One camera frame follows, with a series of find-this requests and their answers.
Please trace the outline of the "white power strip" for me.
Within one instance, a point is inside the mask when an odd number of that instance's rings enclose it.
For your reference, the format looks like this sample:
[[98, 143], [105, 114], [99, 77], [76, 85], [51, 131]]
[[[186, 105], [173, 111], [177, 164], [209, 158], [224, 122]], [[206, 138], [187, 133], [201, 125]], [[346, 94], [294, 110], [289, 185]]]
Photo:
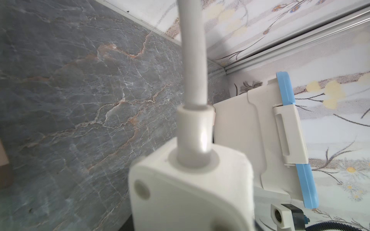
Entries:
[[137, 231], [253, 231], [253, 169], [213, 143], [214, 108], [179, 106], [177, 136], [129, 172]]

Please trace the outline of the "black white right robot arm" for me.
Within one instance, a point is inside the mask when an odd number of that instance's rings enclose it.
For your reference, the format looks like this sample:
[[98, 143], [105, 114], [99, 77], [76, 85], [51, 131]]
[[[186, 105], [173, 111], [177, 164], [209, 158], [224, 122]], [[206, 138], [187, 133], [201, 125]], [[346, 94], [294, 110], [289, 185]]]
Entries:
[[338, 223], [338, 222], [320, 222], [309, 227], [306, 227], [306, 231], [361, 231], [361, 229]]

